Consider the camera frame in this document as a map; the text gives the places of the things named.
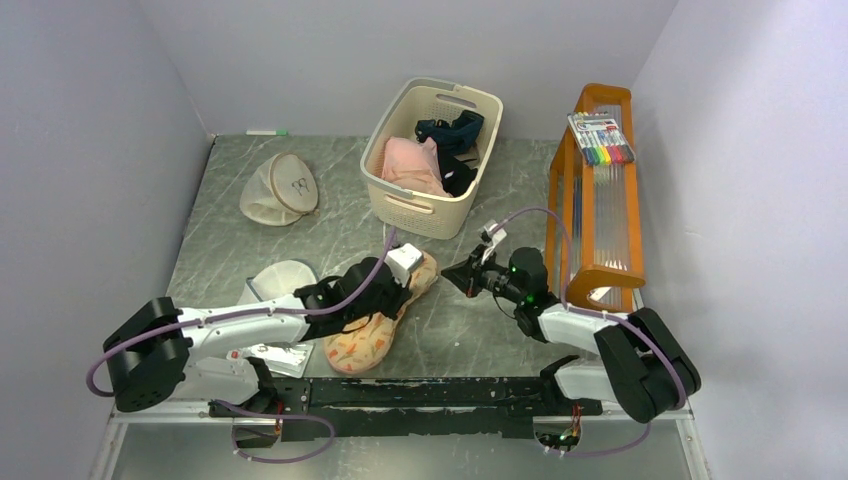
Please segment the tulip print mesh laundry bag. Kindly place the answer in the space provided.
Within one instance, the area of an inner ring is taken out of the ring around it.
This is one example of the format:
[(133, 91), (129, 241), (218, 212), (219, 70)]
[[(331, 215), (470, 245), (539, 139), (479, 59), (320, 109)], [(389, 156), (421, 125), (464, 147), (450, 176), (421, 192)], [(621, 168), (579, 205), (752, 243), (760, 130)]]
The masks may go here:
[(438, 262), (426, 251), (411, 274), (411, 297), (401, 306), (397, 319), (382, 313), (349, 323), (343, 333), (325, 338), (323, 351), (330, 367), (343, 375), (359, 375), (379, 365), (391, 350), (396, 331), (409, 306), (437, 281)]

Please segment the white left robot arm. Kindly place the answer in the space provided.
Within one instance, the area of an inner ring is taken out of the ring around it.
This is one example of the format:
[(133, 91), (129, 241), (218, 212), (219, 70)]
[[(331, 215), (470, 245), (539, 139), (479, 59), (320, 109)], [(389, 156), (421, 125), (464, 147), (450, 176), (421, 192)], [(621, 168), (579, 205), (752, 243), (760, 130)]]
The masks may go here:
[(171, 399), (223, 400), (261, 416), (273, 409), (277, 388), (266, 367), (226, 354), (262, 343), (298, 344), (348, 331), (360, 318), (397, 319), (412, 297), (414, 272), (424, 257), (396, 252), (367, 257), (281, 297), (240, 306), (179, 308), (169, 297), (143, 305), (103, 343), (116, 408), (146, 410)]

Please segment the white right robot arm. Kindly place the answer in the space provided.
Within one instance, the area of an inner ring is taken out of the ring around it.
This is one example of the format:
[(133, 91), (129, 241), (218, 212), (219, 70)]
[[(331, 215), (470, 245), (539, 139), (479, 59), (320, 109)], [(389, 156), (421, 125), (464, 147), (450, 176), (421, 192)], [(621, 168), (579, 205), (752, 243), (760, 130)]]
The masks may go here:
[(563, 301), (551, 291), (536, 248), (521, 247), (500, 265), (479, 245), (441, 275), (469, 298), (486, 291), (513, 303), (512, 317), (525, 336), (594, 355), (592, 361), (570, 355), (541, 370), (539, 398), (550, 413), (565, 413), (582, 400), (604, 401), (647, 424), (683, 407), (702, 387), (699, 371), (655, 310), (610, 313)]

